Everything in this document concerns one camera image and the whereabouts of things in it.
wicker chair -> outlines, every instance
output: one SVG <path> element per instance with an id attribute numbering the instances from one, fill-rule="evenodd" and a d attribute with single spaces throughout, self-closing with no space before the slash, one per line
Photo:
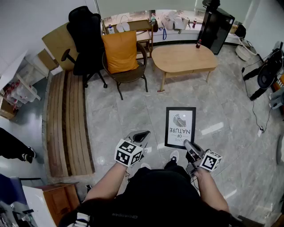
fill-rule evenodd
<path id="1" fill-rule="evenodd" d="M 148 92 L 147 80 L 146 80 L 146 76 L 144 75 L 144 71 L 145 71 L 146 65 L 147 65 L 147 53 L 146 53 L 146 50 L 144 49 L 144 47 L 140 43 L 136 43 L 136 47 L 137 47 L 137 50 L 141 51 L 141 53 L 143 55 L 143 60 L 144 60 L 143 64 L 138 62 L 139 67 L 137 69 L 125 71 L 125 72 L 120 72 L 120 73 L 111 74 L 109 72 L 108 67 L 107 67 L 107 56 L 106 56 L 105 52 L 103 53 L 103 59 L 102 59 L 103 60 L 103 67 L 107 71 L 109 76 L 116 81 L 117 89 L 118 89 L 118 92 L 120 94 L 121 100 L 123 100 L 121 91 L 119 89 L 119 86 L 120 86 L 121 83 L 130 83 L 130 82 L 133 82 L 135 80 L 138 80 L 139 78 L 143 78 L 145 80 L 146 92 Z"/>

yellow cushion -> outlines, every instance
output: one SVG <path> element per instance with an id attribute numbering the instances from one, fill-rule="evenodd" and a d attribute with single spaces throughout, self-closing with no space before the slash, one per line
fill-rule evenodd
<path id="1" fill-rule="evenodd" d="M 136 31 L 103 35 L 108 70 L 111 74 L 138 68 Z"/>

mini fridge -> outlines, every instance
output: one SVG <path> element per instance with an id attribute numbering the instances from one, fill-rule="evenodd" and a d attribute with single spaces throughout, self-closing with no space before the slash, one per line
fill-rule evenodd
<path id="1" fill-rule="evenodd" d="M 215 55 L 220 52 L 235 18 L 221 8 L 207 7 L 202 27 L 198 36 L 201 44 Z"/>

picture frame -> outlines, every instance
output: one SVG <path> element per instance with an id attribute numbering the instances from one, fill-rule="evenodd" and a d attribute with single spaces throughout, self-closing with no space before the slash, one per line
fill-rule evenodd
<path id="1" fill-rule="evenodd" d="M 186 149 L 185 139 L 194 143 L 196 107 L 167 107 L 165 146 Z"/>

black and white marker cube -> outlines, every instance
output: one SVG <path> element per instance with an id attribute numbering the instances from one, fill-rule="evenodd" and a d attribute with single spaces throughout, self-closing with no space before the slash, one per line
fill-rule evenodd
<path id="1" fill-rule="evenodd" d="M 222 159 L 221 155 L 213 151 L 207 152 L 200 164 L 200 167 L 212 172 L 215 169 L 217 169 L 219 163 L 221 162 L 221 159 Z"/>
<path id="2" fill-rule="evenodd" d="M 114 160 L 130 167 L 140 161 L 142 151 L 143 148 L 121 139 L 115 148 Z"/>

